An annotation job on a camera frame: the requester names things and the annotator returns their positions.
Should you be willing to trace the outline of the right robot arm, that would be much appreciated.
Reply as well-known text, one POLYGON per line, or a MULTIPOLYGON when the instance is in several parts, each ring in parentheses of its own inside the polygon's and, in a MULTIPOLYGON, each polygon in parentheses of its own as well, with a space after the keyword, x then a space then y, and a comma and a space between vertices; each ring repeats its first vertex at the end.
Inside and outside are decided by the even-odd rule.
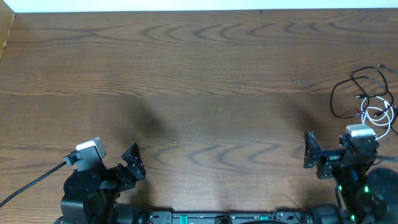
POLYGON ((318 205, 305 223, 397 223, 397 172, 374 169, 379 142, 366 125, 351 125, 340 148, 324 150, 311 131, 304 133, 303 166, 318 179, 334 179, 336 205, 318 205))

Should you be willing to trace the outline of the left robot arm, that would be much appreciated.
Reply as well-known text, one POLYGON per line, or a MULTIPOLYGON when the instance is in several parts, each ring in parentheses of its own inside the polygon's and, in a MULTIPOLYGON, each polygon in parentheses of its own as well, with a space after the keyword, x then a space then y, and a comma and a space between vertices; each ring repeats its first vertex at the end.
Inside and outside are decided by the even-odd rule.
POLYGON ((63 216, 58 223, 146 223, 147 215, 132 205, 120 204, 120 193, 145 179, 139 146, 131 144, 122 154, 126 165, 107 168, 100 138, 81 143, 64 157, 66 166, 76 166, 63 185, 60 202, 63 216))

